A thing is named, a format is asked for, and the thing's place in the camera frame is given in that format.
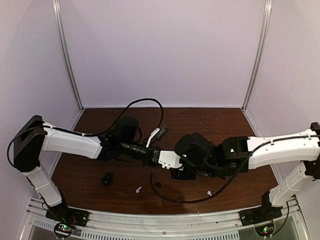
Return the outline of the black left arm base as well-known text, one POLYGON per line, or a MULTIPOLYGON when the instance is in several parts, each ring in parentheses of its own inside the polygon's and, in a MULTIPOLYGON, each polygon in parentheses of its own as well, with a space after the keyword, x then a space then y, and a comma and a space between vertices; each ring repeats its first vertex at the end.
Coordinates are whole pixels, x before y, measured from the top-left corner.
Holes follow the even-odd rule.
POLYGON ((59 193, 62 197, 62 202, 55 206, 50 206, 47 204, 47 202, 44 200, 44 204, 47 207, 45 216, 48 219, 55 220, 57 222, 63 223, 69 227, 86 227, 87 221, 89 217, 89 212, 86 210, 80 210, 76 208, 69 207, 67 204, 67 201, 62 194, 62 192, 59 190, 59 193))

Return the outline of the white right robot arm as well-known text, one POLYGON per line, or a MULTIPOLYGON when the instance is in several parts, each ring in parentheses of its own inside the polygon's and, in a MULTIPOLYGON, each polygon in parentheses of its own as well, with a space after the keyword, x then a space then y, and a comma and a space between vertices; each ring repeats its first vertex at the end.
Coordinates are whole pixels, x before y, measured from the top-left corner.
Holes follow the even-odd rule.
POLYGON ((169 152, 162 166, 175 179, 234 177, 267 165, 298 161, 298 165, 279 185, 266 193, 266 202, 256 210, 259 220, 268 220, 276 208, 308 182, 320 177, 320 125, 289 135, 273 137, 237 136, 215 145, 199 133, 183 136, 169 152))

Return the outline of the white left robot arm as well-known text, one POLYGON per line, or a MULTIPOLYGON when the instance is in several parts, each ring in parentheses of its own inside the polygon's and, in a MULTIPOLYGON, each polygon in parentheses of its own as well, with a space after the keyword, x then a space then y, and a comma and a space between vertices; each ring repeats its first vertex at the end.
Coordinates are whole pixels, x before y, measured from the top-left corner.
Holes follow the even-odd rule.
POLYGON ((31 185, 52 208, 61 222, 72 218, 63 195, 55 186, 40 161, 41 152, 59 152, 83 156, 89 159, 109 161, 120 155, 141 160, 144 166, 160 166, 163 169, 182 168, 180 157, 170 150, 161 150, 135 141, 140 132, 139 121, 133 117, 117 119, 110 129, 98 134, 87 134, 59 128, 34 115, 8 145, 13 150, 10 164, 27 177, 31 185))

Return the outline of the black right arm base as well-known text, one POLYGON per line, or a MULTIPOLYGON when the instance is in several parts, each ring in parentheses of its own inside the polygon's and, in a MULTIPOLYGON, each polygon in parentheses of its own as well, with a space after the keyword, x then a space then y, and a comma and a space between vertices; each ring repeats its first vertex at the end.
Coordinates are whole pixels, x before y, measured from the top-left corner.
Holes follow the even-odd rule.
POLYGON ((241 210, 238 212, 242 226, 255 225, 282 216, 282 206, 274 207, 270 201, 270 192, 267 191, 261 197, 261 206, 241 210))

